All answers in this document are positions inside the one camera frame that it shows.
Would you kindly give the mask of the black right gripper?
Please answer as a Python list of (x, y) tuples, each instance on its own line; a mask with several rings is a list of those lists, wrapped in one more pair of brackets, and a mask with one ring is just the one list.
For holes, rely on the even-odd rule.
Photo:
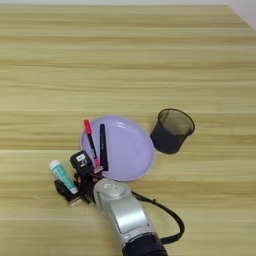
[(75, 194), (73, 194), (61, 180), (56, 179), (54, 181), (56, 191), (67, 201), (71, 207), (78, 205), (82, 202), (82, 200), (84, 200), (87, 204), (94, 203), (94, 187), (96, 183), (102, 178), (103, 171), (103, 167), (99, 165), (94, 168), (92, 175), (81, 176), (76, 174), (75, 184), (78, 186), (79, 193)]

